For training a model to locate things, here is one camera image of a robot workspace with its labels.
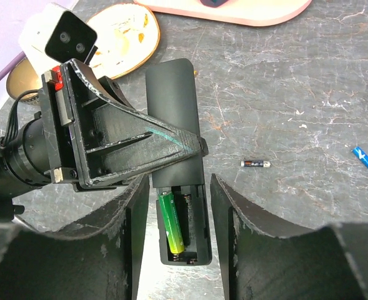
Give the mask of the black remote control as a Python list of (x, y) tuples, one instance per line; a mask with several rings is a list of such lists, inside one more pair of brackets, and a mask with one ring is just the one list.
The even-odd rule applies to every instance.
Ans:
[[(162, 62), (146, 72), (147, 113), (164, 125), (153, 129), (162, 142), (157, 153), (166, 157), (152, 173), (156, 190), (161, 262), (170, 266), (204, 266), (212, 261), (203, 157), (208, 154), (201, 137), (194, 66), (186, 58)], [(172, 192), (185, 250), (169, 249), (158, 195)]]

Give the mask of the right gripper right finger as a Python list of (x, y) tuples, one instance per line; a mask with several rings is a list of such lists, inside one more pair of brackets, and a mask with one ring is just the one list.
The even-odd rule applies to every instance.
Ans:
[(226, 299), (368, 299), (368, 223), (309, 229), (211, 177)]

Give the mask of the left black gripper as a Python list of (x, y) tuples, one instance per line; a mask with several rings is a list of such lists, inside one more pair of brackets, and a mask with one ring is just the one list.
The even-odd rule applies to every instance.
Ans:
[(42, 76), (39, 103), (51, 181), (108, 188), (153, 173), (166, 160), (151, 132), (161, 121), (129, 106), (118, 83), (72, 59)]

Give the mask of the green battery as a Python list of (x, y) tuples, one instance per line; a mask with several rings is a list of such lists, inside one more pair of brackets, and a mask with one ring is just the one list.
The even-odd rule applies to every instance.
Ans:
[(167, 242), (172, 254), (178, 255), (184, 252), (185, 245), (172, 192), (163, 191), (158, 195), (164, 222)]

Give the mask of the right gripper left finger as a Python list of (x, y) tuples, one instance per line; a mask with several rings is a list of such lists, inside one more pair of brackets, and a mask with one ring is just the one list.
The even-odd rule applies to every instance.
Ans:
[(149, 178), (57, 232), (0, 222), (0, 299), (135, 299)]

